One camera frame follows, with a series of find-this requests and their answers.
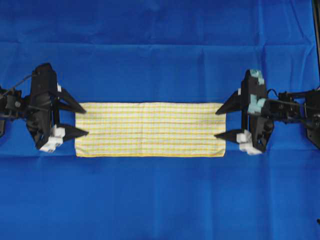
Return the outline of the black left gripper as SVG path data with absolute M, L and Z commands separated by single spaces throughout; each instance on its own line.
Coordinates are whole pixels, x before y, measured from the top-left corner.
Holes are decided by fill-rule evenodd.
M 58 109 L 86 113 L 86 110 L 58 83 L 57 74 L 51 64 L 43 63 L 32 71 L 26 118 L 26 127 L 37 150 L 52 153 L 64 142 L 89 134 L 88 131 L 75 126 L 60 123 Z

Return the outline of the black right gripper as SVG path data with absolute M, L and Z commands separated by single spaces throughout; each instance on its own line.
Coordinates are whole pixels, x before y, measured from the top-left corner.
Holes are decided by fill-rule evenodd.
M 266 151 L 274 130 L 274 122 L 263 115 L 267 103 L 267 89 L 262 72 L 248 69 L 241 86 L 215 112 L 222 115 L 241 111 L 241 129 L 215 134 L 217 139 L 239 144 L 239 150 L 248 155 Z

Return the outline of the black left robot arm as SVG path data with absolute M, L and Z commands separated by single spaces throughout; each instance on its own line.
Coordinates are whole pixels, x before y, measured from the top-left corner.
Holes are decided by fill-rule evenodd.
M 35 148 L 52 153 L 63 143 L 88 135 L 88 131 L 61 123 L 60 111 L 85 114 L 86 110 L 63 88 L 48 62 L 38 65 L 28 76 L 30 93 L 22 95 L 15 86 L 0 90 L 0 134 L 7 120 L 22 119 Z

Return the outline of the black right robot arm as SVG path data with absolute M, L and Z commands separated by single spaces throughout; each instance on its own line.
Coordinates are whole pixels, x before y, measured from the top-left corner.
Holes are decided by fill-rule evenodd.
M 267 150 L 275 122 L 301 124 L 307 139 L 320 146 L 320 90 L 280 92 L 276 99 L 269 98 L 270 90 L 262 72 L 248 69 L 238 88 L 216 111 L 216 115 L 241 112 L 241 127 L 215 137 L 238 144 L 248 155 L 259 155 Z

